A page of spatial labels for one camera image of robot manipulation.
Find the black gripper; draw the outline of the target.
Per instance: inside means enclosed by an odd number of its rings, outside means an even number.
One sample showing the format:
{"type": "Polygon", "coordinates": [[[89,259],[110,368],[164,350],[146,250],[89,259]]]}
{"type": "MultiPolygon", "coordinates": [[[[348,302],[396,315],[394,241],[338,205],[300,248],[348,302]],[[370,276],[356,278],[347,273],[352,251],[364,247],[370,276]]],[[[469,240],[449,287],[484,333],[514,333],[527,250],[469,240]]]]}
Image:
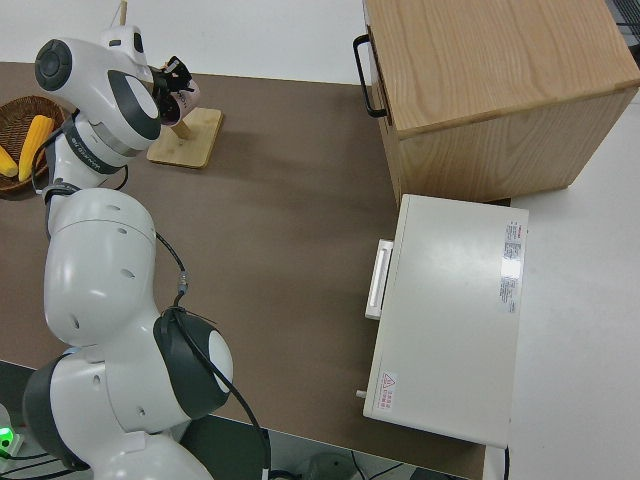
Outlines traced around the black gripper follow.
{"type": "Polygon", "coordinates": [[[169,83],[189,83],[192,75],[186,64],[177,56],[172,56],[164,65],[164,69],[150,67],[152,74],[151,95],[158,101],[158,110],[162,123],[176,122],[176,100],[165,97],[170,93],[169,83]]]}

